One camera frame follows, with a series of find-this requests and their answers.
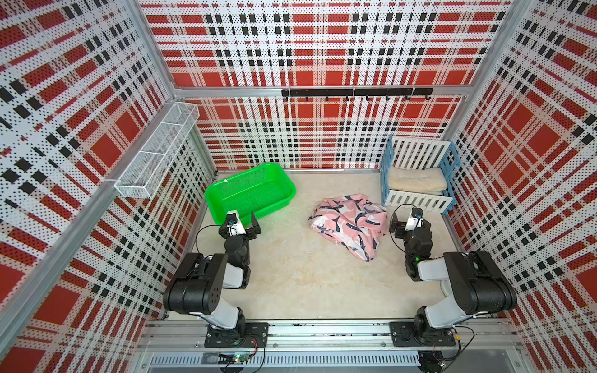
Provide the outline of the pink shark print shorts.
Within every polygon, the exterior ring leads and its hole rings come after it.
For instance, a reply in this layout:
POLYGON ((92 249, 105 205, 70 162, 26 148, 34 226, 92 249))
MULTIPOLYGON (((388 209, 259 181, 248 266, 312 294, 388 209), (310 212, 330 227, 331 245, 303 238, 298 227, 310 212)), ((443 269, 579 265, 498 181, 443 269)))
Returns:
POLYGON ((309 216, 312 230, 365 262, 376 258, 386 223, 387 209, 365 194, 328 197, 309 216))

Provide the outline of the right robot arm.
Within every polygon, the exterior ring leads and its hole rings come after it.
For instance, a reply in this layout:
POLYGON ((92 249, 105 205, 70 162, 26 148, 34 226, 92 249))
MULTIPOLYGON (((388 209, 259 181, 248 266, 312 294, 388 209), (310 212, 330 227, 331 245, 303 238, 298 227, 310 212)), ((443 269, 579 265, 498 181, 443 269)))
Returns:
POLYGON ((429 340, 431 335, 448 332, 475 316, 517 306, 516 291, 490 253, 444 252, 433 258, 431 227, 421 208, 412 208, 405 221, 396 212, 390 220, 391 238, 403 241, 409 278, 415 282, 438 282, 444 295, 441 301, 418 309, 413 321, 415 336, 429 340))

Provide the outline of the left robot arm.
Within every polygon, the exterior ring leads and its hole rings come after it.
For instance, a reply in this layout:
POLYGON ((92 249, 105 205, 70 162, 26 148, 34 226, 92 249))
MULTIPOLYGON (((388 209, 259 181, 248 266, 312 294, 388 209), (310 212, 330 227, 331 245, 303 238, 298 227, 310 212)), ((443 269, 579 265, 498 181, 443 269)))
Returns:
POLYGON ((244 227, 239 213, 230 211, 219 225, 224 252, 188 253, 177 268, 163 294, 165 309, 181 315, 194 315, 211 327, 213 333, 242 339, 246 320, 241 308, 232 306, 222 296, 224 289, 245 289, 250 281, 250 240, 261 234, 254 213, 250 226, 244 227))

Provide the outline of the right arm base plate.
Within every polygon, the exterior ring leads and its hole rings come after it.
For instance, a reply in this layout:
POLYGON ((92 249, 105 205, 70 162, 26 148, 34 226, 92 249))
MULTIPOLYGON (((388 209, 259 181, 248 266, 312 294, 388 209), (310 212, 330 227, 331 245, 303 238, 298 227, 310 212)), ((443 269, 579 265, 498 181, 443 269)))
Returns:
POLYGON ((415 326, 413 321, 395 321, 389 324, 390 336, 395 347, 455 347, 457 345, 451 329, 434 329, 415 326))

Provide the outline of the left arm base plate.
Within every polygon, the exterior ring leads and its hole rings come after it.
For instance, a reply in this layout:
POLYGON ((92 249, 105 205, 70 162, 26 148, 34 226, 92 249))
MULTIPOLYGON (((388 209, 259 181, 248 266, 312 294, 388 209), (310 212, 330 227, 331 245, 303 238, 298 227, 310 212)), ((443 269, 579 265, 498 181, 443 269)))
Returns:
POLYGON ((248 322, 236 329, 208 325, 205 348, 263 348, 267 346, 269 323, 248 322))

